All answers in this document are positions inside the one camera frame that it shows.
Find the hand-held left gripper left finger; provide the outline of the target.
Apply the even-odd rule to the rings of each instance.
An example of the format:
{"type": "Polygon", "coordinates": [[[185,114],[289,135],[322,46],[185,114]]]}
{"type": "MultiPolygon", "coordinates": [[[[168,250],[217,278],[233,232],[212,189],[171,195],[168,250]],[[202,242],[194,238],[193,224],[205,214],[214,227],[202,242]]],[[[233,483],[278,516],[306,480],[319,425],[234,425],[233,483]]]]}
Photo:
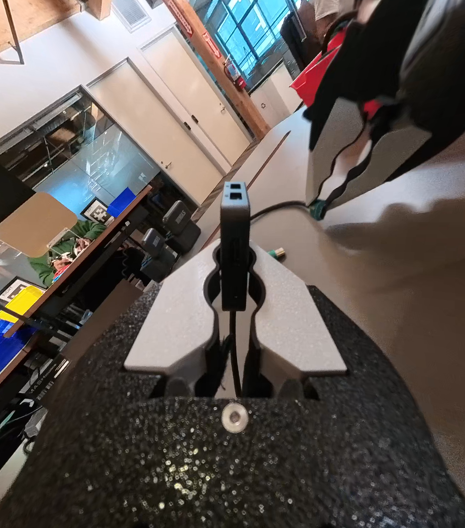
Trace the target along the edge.
{"type": "Polygon", "coordinates": [[[185,379],[206,373],[206,350],[219,338],[208,291],[219,246],[217,239],[162,282],[124,361],[127,371],[185,379]]]}

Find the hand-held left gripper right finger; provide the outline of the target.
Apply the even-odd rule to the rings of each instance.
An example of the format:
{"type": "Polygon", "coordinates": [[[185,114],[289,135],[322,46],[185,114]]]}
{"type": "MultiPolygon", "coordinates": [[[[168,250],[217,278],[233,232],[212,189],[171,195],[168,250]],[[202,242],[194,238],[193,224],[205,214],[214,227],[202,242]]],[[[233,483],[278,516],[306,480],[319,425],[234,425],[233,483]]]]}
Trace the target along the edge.
{"type": "Polygon", "coordinates": [[[261,374],[270,381],[345,374],[347,366],[306,284],[256,243],[253,272],[262,282],[254,331],[261,374]]]}

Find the black hdmi cable green plugs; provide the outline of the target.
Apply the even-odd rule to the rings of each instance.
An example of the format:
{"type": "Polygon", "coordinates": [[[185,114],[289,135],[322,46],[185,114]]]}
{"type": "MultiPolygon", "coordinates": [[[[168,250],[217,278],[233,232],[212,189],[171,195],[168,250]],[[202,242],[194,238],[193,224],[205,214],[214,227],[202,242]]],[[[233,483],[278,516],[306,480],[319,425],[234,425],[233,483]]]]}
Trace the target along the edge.
{"type": "Polygon", "coordinates": [[[315,220],[321,221],[326,213],[326,202],[323,200],[314,200],[311,204],[306,204],[302,201],[284,201],[280,202],[266,208],[261,209],[260,211],[252,214],[250,216],[250,222],[257,220],[258,218],[268,215],[269,213],[284,209],[284,208],[304,208],[308,211],[308,214],[315,220]]]}

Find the red storage bin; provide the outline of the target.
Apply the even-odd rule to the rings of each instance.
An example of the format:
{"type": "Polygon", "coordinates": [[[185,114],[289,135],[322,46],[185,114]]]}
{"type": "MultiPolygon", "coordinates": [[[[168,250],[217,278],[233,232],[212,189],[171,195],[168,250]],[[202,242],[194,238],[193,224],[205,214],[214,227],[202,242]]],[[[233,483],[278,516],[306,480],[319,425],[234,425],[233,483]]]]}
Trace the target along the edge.
{"type": "Polygon", "coordinates": [[[346,28],[339,30],[328,42],[327,50],[319,53],[289,85],[307,108],[313,104],[320,83],[342,45],[346,33],[346,28]]]}

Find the black hdmi hub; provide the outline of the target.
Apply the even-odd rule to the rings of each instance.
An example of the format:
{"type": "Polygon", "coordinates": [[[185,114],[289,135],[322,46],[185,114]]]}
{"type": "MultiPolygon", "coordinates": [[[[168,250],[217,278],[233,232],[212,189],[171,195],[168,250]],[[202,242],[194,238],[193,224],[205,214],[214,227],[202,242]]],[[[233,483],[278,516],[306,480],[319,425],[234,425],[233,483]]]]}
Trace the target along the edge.
{"type": "Polygon", "coordinates": [[[220,204],[222,309],[243,312],[249,274],[250,203],[246,183],[230,181],[220,204]]]}

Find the black rounded case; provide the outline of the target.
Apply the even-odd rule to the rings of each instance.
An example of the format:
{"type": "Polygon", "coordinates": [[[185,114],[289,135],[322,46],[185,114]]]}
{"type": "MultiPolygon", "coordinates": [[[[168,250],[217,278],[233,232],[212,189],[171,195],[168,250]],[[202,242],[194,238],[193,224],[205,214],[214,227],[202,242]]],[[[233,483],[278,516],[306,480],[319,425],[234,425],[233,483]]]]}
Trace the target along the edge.
{"type": "Polygon", "coordinates": [[[140,271],[151,281],[162,282],[179,263],[180,254],[176,250],[176,238],[172,233],[163,236],[158,230],[149,228],[144,234],[141,246],[145,257],[140,271]]]}
{"type": "Polygon", "coordinates": [[[166,244],[177,254],[189,253],[196,244],[201,229],[192,221],[191,213],[183,201],[176,201],[162,221],[168,232],[166,244]]]}

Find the long wooden work table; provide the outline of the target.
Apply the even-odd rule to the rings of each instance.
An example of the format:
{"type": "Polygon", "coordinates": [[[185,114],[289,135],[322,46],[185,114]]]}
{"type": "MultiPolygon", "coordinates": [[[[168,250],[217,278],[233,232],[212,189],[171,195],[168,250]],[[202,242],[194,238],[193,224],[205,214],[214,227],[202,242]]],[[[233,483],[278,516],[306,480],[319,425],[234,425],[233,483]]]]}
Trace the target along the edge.
{"type": "Polygon", "coordinates": [[[145,198],[152,192],[147,185],[137,197],[115,218],[105,231],[75,259],[64,276],[57,280],[30,307],[25,315],[4,333],[11,338],[24,326],[36,329],[34,338],[53,336],[62,341],[78,332],[78,323],[64,319],[64,312],[83,289],[84,285],[100,270],[106,261],[130,237],[148,215],[145,198]]]}

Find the small blue bin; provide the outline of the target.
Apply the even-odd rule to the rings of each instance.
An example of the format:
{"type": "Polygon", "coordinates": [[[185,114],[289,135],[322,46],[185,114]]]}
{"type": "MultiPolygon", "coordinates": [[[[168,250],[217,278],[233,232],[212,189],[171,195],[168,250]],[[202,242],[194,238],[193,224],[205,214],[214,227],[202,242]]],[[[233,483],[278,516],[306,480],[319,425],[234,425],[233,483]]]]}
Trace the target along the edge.
{"type": "Polygon", "coordinates": [[[108,205],[106,210],[107,214],[117,218],[136,199],[136,197],[137,196],[130,188],[124,188],[124,190],[108,205]]]}

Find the framed printed tag sign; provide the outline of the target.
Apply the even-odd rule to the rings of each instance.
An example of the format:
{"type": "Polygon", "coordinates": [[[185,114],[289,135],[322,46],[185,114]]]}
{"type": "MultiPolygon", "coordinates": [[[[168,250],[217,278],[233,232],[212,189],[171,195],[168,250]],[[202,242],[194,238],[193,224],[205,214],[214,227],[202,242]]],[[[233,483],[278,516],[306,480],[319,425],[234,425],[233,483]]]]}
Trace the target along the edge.
{"type": "Polygon", "coordinates": [[[83,209],[81,216],[88,221],[101,223],[105,226],[109,226],[114,221],[114,216],[108,213],[108,206],[104,204],[98,198],[94,198],[91,202],[83,209]]]}
{"type": "Polygon", "coordinates": [[[11,302],[21,291],[33,284],[26,279],[15,277],[0,289],[0,303],[6,305],[11,302]]]}

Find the large paned window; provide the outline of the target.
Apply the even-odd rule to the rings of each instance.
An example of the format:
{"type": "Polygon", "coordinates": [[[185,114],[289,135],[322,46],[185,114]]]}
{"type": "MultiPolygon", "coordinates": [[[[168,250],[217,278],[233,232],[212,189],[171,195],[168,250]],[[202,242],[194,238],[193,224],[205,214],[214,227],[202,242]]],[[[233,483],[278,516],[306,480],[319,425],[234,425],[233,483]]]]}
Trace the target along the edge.
{"type": "Polygon", "coordinates": [[[289,1],[190,1],[225,58],[235,64],[249,91],[283,63],[292,80],[300,70],[281,36],[289,1]]]}

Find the white door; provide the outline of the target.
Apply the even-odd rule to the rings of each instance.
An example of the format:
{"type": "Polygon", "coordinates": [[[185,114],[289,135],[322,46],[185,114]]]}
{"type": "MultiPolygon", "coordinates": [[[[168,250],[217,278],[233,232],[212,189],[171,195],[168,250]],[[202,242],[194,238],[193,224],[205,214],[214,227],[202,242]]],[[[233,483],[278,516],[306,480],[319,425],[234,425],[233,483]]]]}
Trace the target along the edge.
{"type": "Polygon", "coordinates": [[[176,27],[140,47],[145,60],[229,166],[251,143],[237,117],[201,61],[176,27]]]}
{"type": "Polygon", "coordinates": [[[88,91],[197,206],[206,201],[221,172],[130,60],[89,84],[88,91]]]}

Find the small yellow bin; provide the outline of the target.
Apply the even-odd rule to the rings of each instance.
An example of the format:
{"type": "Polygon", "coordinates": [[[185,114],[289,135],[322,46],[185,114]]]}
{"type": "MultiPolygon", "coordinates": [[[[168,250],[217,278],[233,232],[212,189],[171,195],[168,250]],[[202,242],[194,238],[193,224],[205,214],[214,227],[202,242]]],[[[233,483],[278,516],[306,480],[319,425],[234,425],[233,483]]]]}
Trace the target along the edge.
{"type": "MultiPolygon", "coordinates": [[[[29,286],[21,291],[11,302],[7,303],[5,307],[20,315],[25,315],[26,311],[33,306],[33,304],[44,294],[45,290],[37,286],[29,286]]],[[[16,323],[18,318],[1,310],[0,320],[9,323],[16,323]]]]}

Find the glass partition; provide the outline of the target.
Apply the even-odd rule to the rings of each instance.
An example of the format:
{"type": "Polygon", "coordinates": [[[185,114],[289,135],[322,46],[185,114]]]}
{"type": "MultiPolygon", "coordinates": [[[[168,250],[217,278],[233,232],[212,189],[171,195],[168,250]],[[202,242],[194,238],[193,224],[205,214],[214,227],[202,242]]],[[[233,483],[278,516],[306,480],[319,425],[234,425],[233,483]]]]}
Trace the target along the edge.
{"type": "MultiPolygon", "coordinates": [[[[107,206],[128,187],[138,195],[147,185],[148,226],[163,233],[163,215],[178,200],[191,213],[193,202],[149,155],[138,148],[83,91],[18,129],[0,142],[0,165],[35,192],[52,195],[81,212],[98,198],[107,206]]],[[[107,296],[131,272],[139,271],[144,253],[129,241],[108,259],[81,292],[86,298],[107,296]]],[[[0,242],[0,289],[15,277],[42,286],[27,257],[0,242]]]]}

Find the wooden post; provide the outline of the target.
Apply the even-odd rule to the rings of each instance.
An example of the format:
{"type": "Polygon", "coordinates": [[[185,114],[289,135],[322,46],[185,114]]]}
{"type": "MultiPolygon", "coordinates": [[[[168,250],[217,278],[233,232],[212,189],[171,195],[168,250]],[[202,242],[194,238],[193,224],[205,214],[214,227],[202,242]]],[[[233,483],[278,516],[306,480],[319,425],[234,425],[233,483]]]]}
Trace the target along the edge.
{"type": "Polygon", "coordinates": [[[176,19],[184,36],[186,36],[203,62],[216,78],[219,86],[229,97],[233,107],[239,112],[257,140],[262,140],[270,127],[251,100],[245,88],[238,88],[227,73],[227,59],[223,56],[216,42],[204,27],[196,11],[188,1],[163,1],[176,19]]]}

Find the wall air vent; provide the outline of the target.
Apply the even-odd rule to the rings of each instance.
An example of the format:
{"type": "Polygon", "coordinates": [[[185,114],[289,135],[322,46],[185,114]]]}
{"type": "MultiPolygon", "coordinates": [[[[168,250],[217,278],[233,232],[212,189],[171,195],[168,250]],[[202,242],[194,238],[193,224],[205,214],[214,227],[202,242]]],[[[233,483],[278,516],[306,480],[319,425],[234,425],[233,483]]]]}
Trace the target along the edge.
{"type": "Polygon", "coordinates": [[[136,32],[151,21],[139,1],[112,1],[112,10],[129,33],[136,32]]]}

